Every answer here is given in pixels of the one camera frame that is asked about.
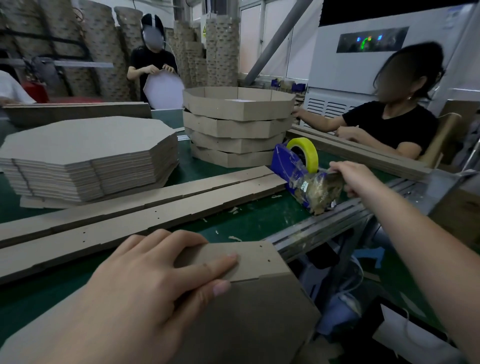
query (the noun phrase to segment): pipe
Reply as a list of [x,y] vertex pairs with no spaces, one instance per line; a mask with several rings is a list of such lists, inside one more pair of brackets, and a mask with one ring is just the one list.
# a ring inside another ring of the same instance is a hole
[[292,10],[290,10],[287,17],[276,31],[275,35],[272,37],[272,40],[270,43],[268,43],[268,46],[265,47],[265,50],[257,59],[257,62],[253,65],[252,69],[245,77],[245,86],[250,86],[255,81],[255,78],[257,78],[267,62],[270,60],[270,58],[272,58],[275,51],[278,49],[280,44],[282,44],[284,39],[291,32],[295,24],[298,22],[300,17],[307,10],[311,3],[312,0],[297,0],[295,5],[293,5]]

